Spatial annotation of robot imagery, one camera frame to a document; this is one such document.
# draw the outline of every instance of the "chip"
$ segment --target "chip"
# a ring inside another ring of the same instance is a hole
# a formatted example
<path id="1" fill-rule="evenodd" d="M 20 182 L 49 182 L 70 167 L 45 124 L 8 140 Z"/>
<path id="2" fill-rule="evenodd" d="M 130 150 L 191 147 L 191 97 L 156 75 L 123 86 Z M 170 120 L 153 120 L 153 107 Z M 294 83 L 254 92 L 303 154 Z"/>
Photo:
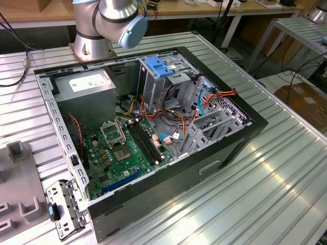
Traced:
<path id="1" fill-rule="evenodd" d="M 131 156 L 129 149 L 125 144 L 115 147 L 112 152 L 118 162 L 123 161 L 124 159 Z"/>
<path id="2" fill-rule="evenodd" d="M 103 176 L 99 177 L 99 180 L 100 180 L 101 183 L 103 183 L 103 182 L 109 180 L 109 177 L 108 177 L 108 175 L 103 175 Z"/>

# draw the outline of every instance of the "gray plastic holder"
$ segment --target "gray plastic holder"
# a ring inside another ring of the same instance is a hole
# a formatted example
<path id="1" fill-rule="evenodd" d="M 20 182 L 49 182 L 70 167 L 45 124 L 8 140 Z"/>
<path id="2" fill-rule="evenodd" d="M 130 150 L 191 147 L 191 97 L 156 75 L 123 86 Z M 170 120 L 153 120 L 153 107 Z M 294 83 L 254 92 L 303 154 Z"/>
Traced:
<path id="1" fill-rule="evenodd" d="M 0 149 L 0 242 L 49 217 L 28 142 Z"/>

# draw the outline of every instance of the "slotted aluminum surface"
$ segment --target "slotted aluminum surface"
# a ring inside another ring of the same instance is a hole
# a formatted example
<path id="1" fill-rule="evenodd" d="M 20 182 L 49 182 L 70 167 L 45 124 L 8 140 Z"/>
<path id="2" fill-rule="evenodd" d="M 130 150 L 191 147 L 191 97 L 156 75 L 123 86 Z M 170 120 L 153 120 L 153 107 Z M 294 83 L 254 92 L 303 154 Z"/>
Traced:
<path id="1" fill-rule="evenodd" d="M 322 42 L 322 38 L 327 36 L 327 23 L 316 24 L 301 17 L 277 19 L 274 25 L 318 54 L 326 54 L 327 45 Z"/>
<path id="2" fill-rule="evenodd" d="M 327 228 L 326 138 L 284 107 L 238 66 L 192 33 L 147 37 L 118 55 L 186 46 L 258 111 L 269 125 L 228 167 L 102 244 L 314 244 Z M 24 54 L 0 56 L 0 83 L 22 73 Z M 67 48 L 35 51 L 31 66 L 74 63 Z M 42 185 L 69 179 L 32 69 L 0 89 L 0 145 L 28 141 Z M 50 220 L 4 244 L 57 244 Z M 91 225 L 64 244 L 95 244 Z"/>

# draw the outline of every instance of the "blue cable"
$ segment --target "blue cable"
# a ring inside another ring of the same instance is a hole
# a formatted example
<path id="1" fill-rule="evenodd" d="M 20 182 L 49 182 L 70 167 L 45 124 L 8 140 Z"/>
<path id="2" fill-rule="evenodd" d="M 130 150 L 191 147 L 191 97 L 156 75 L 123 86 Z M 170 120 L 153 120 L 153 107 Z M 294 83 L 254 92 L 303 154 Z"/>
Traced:
<path id="1" fill-rule="evenodd" d="M 163 134 L 160 136 L 159 140 L 162 141 L 164 138 L 168 137 L 169 134 Z"/>
<path id="2" fill-rule="evenodd" d="M 202 95 L 203 92 L 206 92 L 206 91 L 210 91 L 210 90 L 209 89 L 204 89 L 199 93 L 199 96 L 198 96 L 198 107 L 199 107 L 199 110 L 200 110 L 202 115 L 204 115 L 204 111 L 203 111 L 203 109 L 201 107 L 201 95 Z"/>

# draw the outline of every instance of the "pci slot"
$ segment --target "pci slot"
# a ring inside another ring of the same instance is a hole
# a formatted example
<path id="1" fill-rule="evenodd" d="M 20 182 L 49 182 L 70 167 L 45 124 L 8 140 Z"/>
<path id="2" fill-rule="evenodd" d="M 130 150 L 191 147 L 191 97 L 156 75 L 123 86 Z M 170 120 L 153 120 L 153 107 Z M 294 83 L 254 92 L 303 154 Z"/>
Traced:
<path id="1" fill-rule="evenodd" d="M 143 171 L 143 169 L 140 169 L 139 171 L 133 173 L 132 175 L 130 176 L 127 176 L 126 178 L 122 179 L 122 180 L 119 180 L 117 181 L 116 183 L 113 183 L 111 185 L 108 185 L 104 188 L 101 189 L 102 191 L 102 194 L 108 192 L 108 191 L 112 191 L 112 190 L 115 190 L 116 188 L 122 186 L 122 185 L 125 185 L 126 183 L 128 182 L 131 182 L 132 180 L 135 180 L 138 178 L 138 175 Z"/>

